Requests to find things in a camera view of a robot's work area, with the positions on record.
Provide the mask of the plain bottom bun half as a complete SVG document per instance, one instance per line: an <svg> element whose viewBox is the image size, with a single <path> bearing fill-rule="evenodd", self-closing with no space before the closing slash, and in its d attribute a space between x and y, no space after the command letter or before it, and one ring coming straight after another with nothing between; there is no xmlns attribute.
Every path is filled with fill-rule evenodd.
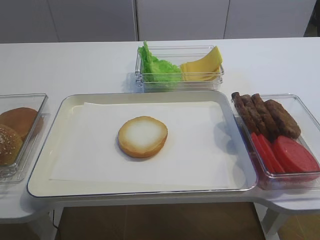
<svg viewBox="0 0 320 240"><path fill-rule="evenodd" d="M139 116L128 120L118 131L120 149L133 158L149 158L156 155L165 145L167 126L150 116Z"/></svg>

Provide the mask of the green lettuce leaf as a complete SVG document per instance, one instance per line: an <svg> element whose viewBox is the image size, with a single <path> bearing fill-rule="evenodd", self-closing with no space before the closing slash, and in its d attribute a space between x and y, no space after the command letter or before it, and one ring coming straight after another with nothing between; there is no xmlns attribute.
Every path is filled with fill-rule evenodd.
<svg viewBox="0 0 320 240"><path fill-rule="evenodd" d="M141 72L144 74L145 82L180 82L182 80L180 68L167 60L160 60L154 56L147 41L144 41L143 46L138 48L138 53L143 66Z"/></svg>

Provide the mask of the clear lettuce and cheese container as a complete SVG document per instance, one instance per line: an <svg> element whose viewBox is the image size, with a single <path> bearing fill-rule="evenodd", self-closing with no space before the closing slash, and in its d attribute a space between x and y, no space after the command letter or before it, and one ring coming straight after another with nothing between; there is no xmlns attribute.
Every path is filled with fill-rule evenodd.
<svg viewBox="0 0 320 240"><path fill-rule="evenodd" d="M193 62L203 58L215 46L213 45L189 45L189 46L149 46L151 53L159 60L166 60L179 68L182 64ZM191 91L191 90L218 90L223 82L224 69L221 64L221 74L214 80L208 81L181 81L178 82L146 82L144 80L142 60L138 53L135 65L136 84L144 92L164 92L164 91Z"/></svg>

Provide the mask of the yellow cheese slices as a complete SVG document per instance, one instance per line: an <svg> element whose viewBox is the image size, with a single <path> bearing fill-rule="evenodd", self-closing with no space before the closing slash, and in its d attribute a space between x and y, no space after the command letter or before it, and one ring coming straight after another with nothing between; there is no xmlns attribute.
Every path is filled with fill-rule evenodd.
<svg viewBox="0 0 320 240"><path fill-rule="evenodd" d="M222 55L215 46L207 55L180 65L181 77L185 82L212 81L221 74Z"/></svg>

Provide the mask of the white paper tray liner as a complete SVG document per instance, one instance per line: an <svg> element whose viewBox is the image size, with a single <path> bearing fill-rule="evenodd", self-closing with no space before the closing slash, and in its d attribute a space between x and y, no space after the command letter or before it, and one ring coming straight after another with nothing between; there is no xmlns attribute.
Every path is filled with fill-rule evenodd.
<svg viewBox="0 0 320 240"><path fill-rule="evenodd" d="M150 116L168 128L158 154L131 158L118 146L121 126ZM220 105L177 102L100 105L86 103L71 125L53 180L148 184L174 189L240 188L245 175Z"/></svg>

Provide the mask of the brown meat patty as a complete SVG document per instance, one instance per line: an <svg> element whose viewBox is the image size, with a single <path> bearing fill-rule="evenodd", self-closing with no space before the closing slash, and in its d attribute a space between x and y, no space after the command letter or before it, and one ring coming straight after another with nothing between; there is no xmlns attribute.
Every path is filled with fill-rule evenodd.
<svg viewBox="0 0 320 240"><path fill-rule="evenodd" d="M253 103L251 96L248 94L242 95L241 100L244 103L244 106L248 110L252 120L254 121L258 131L260 134L262 134L267 139L269 138L269 132L267 130L267 127L261 117L261 115L258 113L258 110L255 107L255 104Z"/></svg>
<svg viewBox="0 0 320 240"><path fill-rule="evenodd" d="M291 139L297 139L301 135L301 129L296 120L280 103L269 99L264 102L264 106L278 127L280 135Z"/></svg>
<svg viewBox="0 0 320 240"><path fill-rule="evenodd" d="M260 114L265 127L268 131L268 137L266 137L269 141L273 141L275 140L280 132L279 129L274 121L274 119L272 118L270 112L268 111L268 109L265 107L265 103L264 101L261 99L260 95L258 93L255 93L251 96L251 100L253 101L255 108L257 110L257 112Z"/></svg>
<svg viewBox="0 0 320 240"><path fill-rule="evenodd" d="M245 107L242 99L241 99L241 96L239 94L239 92L233 92L231 94L231 98L234 102L234 106L238 112L238 114L241 116L244 124L246 125L248 131L250 133L255 133L255 134L259 134L260 131L259 129L257 128L254 120L252 119L249 111L247 110L247 108Z"/></svg>

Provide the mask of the white serving tray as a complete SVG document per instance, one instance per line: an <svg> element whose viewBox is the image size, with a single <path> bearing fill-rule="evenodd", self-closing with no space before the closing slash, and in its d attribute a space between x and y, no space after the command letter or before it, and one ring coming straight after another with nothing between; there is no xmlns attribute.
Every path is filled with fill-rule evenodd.
<svg viewBox="0 0 320 240"><path fill-rule="evenodd" d="M116 183L101 181L56 180L51 174L58 162L58 155L67 140L71 125L86 104L128 105L128 104L163 104L163 103L197 103L215 102L221 107L225 123L230 130L231 140L237 150L236 164L244 173L245 183L239 188L163 188L152 184ZM192 193L192 192L241 192L254 188L257 175L244 144L240 130L228 98L219 91L171 91L155 93L108 93L77 94L65 98L55 116L50 131L44 142L40 155L29 178L27 189L31 195L39 198L157 194L157 193Z"/></svg>

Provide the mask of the red tomato slice back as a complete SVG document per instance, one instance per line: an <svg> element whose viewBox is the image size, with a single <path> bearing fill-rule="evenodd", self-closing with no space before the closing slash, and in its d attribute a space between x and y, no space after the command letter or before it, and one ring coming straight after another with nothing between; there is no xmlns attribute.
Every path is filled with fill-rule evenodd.
<svg viewBox="0 0 320 240"><path fill-rule="evenodd" d="M265 168L268 170L269 173L272 173L272 174L275 173L274 168L273 168L273 166L272 166L272 164L270 162L270 159L269 159L267 153L265 152L265 150L263 149L262 145L260 144L258 136L256 135L256 133L252 132L250 134L250 136L251 136L252 142L253 142L257 152L259 153L261 159L264 162Z"/></svg>

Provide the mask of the red tomato slice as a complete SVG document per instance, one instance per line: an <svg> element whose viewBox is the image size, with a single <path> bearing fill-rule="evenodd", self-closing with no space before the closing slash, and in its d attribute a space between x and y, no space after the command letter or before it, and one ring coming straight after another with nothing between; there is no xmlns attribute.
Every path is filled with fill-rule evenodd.
<svg viewBox="0 0 320 240"><path fill-rule="evenodd" d="M285 170L278 162L269 140L266 139L262 134L258 135L257 138L263 150L263 155L260 155L262 159L265 161L268 171L273 174L284 174Z"/></svg>
<svg viewBox="0 0 320 240"><path fill-rule="evenodd" d="M263 149L262 145L260 144L258 136L256 135L256 133L252 132L250 134L250 136L251 136L252 142L253 142L257 152L259 153L261 159L264 162L265 168L268 170L269 173L272 173L272 174L275 173L274 168L273 168L273 166L272 166L272 164L270 162L270 159L269 159L267 153L265 152L265 150Z"/></svg>
<svg viewBox="0 0 320 240"><path fill-rule="evenodd" d="M281 135L271 144L271 148L286 173L320 171L320 165L313 155L291 138Z"/></svg>

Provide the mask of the red tomato slice middle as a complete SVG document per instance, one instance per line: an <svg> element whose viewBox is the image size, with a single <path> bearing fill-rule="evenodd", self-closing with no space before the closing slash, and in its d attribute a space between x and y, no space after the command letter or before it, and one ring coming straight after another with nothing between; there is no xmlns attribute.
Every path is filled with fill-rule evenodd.
<svg viewBox="0 0 320 240"><path fill-rule="evenodd" d="M263 150L263 155L260 155L262 159L265 161L268 171L273 174L284 174L285 170L278 162L269 140L266 139L262 134L258 135L257 138Z"/></svg>

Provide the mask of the clear meat and tomato container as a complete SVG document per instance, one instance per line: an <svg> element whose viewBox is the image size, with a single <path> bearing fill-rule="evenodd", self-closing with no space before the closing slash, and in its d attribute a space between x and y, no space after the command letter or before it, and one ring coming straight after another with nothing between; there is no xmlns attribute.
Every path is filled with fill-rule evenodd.
<svg viewBox="0 0 320 240"><path fill-rule="evenodd" d="M264 190L320 186L320 124L294 94L231 95Z"/></svg>

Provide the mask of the smooth brown bun half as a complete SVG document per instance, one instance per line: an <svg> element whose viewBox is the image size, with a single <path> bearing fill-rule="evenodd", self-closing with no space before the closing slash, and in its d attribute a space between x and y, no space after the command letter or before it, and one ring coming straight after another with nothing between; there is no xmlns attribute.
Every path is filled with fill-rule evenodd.
<svg viewBox="0 0 320 240"><path fill-rule="evenodd" d="M19 107L0 114L0 123L15 130L24 141L33 126L38 112L28 107Z"/></svg>

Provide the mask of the red tomato slice front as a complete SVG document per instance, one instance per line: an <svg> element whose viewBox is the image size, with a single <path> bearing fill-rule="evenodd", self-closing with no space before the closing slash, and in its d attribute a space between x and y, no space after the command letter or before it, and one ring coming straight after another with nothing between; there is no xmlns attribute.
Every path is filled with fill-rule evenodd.
<svg viewBox="0 0 320 240"><path fill-rule="evenodd" d="M313 155L291 138L281 135L271 144L271 148L286 173L320 171L320 165Z"/></svg>

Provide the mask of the clear plastic bun container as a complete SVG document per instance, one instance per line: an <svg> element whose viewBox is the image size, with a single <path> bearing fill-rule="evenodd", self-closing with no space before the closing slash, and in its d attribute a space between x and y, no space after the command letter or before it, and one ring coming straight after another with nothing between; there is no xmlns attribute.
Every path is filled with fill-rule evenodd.
<svg viewBox="0 0 320 240"><path fill-rule="evenodd" d="M45 123L46 115L43 111L47 100L48 96L45 93L5 94L0 96L0 114L22 107L31 108L38 112L27 137L22 141L15 162L11 165L0 166L1 185L15 184L24 179L29 155Z"/></svg>

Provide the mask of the sesame top bun right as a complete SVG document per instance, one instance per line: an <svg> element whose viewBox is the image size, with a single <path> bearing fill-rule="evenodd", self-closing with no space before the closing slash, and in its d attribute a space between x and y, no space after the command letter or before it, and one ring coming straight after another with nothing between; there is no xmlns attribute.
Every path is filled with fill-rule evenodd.
<svg viewBox="0 0 320 240"><path fill-rule="evenodd" d="M19 154L23 142L18 133L4 125L0 125L0 165L12 165Z"/></svg>

